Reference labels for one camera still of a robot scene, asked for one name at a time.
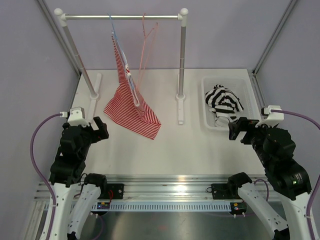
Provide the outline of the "black white striped tank top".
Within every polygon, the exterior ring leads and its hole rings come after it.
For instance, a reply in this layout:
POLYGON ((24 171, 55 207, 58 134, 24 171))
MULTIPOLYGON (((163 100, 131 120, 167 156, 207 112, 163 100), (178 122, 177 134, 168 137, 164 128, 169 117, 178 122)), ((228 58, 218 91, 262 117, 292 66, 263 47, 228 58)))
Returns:
POLYGON ((229 123, 236 122, 239 119, 237 113, 244 111, 236 94, 221 84, 216 84, 206 92, 204 100, 209 111, 214 114, 214 125, 219 128, 226 128, 229 123))

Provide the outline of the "pink wire hanger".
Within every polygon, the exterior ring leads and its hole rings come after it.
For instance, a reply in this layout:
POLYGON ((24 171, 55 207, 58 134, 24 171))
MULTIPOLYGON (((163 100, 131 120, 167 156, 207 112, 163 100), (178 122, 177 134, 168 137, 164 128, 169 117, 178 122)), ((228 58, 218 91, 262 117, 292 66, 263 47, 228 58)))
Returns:
POLYGON ((145 70, 149 62, 150 55, 154 48, 156 36, 158 33, 159 24, 156 22, 150 30, 145 27, 146 13, 142 15, 142 32, 143 32, 143 45, 140 55, 140 64, 138 69, 138 79, 136 83, 137 89, 143 82, 145 70))

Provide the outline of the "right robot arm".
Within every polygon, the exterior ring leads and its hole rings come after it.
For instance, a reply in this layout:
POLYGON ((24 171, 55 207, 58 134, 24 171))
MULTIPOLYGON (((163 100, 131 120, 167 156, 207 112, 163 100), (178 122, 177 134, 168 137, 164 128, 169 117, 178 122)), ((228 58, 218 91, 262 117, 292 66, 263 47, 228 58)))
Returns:
POLYGON ((245 133, 241 143, 251 145, 258 156, 267 181, 282 203, 285 218, 261 196, 244 172, 228 178, 228 195, 240 197, 248 204, 272 240, 318 240, 320 237, 311 215, 316 191, 311 187, 307 171, 293 159, 296 144, 289 132, 245 117, 229 123, 228 128, 231 141, 239 133, 245 133))

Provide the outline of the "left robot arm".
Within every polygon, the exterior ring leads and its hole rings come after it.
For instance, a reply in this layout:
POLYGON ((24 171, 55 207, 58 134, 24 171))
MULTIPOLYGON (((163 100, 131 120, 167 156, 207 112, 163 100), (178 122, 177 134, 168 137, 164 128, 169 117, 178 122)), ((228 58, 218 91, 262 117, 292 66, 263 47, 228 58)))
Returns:
POLYGON ((91 125, 63 125, 60 144, 50 168, 49 182, 53 187, 43 231, 50 240, 78 240, 95 200, 108 194, 105 175, 89 173, 84 180, 80 198, 72 205, 78 184, 86 167, 85 160, 92 144, 109 138, 106 123, 94 117, 91 125))

